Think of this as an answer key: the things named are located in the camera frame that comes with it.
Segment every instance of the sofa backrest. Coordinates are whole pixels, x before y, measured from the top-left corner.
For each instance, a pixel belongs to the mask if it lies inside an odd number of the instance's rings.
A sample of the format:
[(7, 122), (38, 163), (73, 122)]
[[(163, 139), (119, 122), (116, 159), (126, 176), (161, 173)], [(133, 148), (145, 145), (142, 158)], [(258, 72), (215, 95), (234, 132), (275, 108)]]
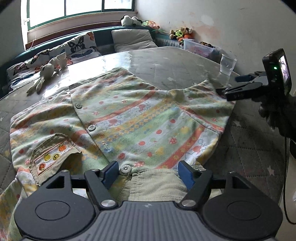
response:
[(98, 28), (98, 29), (92, 29), (92, 30), (88, 30), (88, 31), (78, 32), (75, 34), (69, 34), (69, 35), (66, 35), (63, 37), (59, 37), (59, 38), (47, 41), (45, 43), (42, 43), (40, 45), (34, 46), (33, 48), (26, 50), (25, 52), (19, 54), (18, 56), (16, 56), (12, 60), (3, 64), (0, 67), (0, 87), (7, 84), (7, 79), (6, 79), (6, 69), (7, 68), (9, 68), (10, 66), (12, 66), (14, 64), (24, 62), (25, 60), (32, 58), (34, 55), (36, 55), (40, 51), (43, 51), (45, 49), (51, 49), (51, 48), (56, 47), (64, 42), (82, 34), (82, 33), (90, 32), (90, 31), (94, 32), (94, 37), (95, 37), (97, 46), (113, 44), (113, 38), (112, 38), (112, 34), (111, 34), (112, 30), (131, 29), (131, 28), (148, 29), (150, 31), (152, 39), (155, 39), (155, 31), (153, 31), (154, 29), (151, 27), (147, 27), (147, 26), (136, 26), (136, 27), (118, 26), (118, 27)]

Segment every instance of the black circular disc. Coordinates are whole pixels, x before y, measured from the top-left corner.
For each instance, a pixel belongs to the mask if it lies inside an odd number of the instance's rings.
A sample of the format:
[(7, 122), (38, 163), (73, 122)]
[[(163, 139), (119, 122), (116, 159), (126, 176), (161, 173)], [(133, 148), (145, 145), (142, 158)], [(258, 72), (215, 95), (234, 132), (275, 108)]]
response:
[(20, 232), (36, 240), (61, 240), (85, 229), (95, 216), (90, 201), (74, 193), (35, 192), (15, 212)]
[(207, 201), (202, 209), (205, 223), (232, 240), (263, 240), (278, 231), (282, 212), (268, 197), (227, 196)]

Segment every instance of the shirt pocket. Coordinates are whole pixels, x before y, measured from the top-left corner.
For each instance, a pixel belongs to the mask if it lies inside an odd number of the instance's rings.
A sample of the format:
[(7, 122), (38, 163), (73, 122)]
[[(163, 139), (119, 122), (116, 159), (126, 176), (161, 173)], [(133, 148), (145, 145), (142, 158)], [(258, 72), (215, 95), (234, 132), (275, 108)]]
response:
[(34, 149), (29, 164), (36, 184), (40, 186), (55, 175), (66, 158), (74, 153), (81, 153), (81, 150), (68, 136), (61, 133), (56, 133), (40, 144)]

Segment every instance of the window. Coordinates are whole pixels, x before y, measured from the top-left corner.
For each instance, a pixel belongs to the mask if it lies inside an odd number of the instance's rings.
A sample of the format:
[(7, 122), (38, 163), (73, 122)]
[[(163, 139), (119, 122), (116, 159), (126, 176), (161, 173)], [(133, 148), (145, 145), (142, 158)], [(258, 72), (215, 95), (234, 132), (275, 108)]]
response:
[(94, 12), (133, 11), (135, 0), (27, 0), (28, 29)]

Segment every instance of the window frame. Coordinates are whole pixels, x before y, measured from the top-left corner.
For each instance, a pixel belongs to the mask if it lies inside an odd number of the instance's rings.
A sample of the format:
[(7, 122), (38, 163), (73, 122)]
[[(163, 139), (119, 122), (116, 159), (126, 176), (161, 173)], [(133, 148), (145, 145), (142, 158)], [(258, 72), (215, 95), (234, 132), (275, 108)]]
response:
[[(90, 12), (82, 12), (82, 13), (76, 13), (76, 14), (72, 14), (72, 15), (66, 15), (66, 0), (64, 0), (64, 16), (60, 17), (60, 18), (55, 18), (52, 20), (48, 20), (46, 22), (37, 24), (35, 26), (30, 25), (30, 21), (28, 21), (28, 31), (35, 29), (37, 27), (40, 27), (42, 25), (45, 25), (47, 23), (52, 23), (54, 21), (58, 21), (61, 19), (66, 19), (66, 18), (71, 18), (71, 17), (75, 17), (75, 16), (80, 16), (80, 15), (86, 15), (86, 14), (91, 14), (91, 13), (99, 13), (99, 12), (133, 12), (135, 10), (135, 0), (132, 0), (132, 4), (131, 4), (131, 9), (105, 9), (105, 0), (102, 0), (102, 10), (101, 11), (90, 11)], [(27, 18), (30, 18), (30, 0), (27, 0)]]

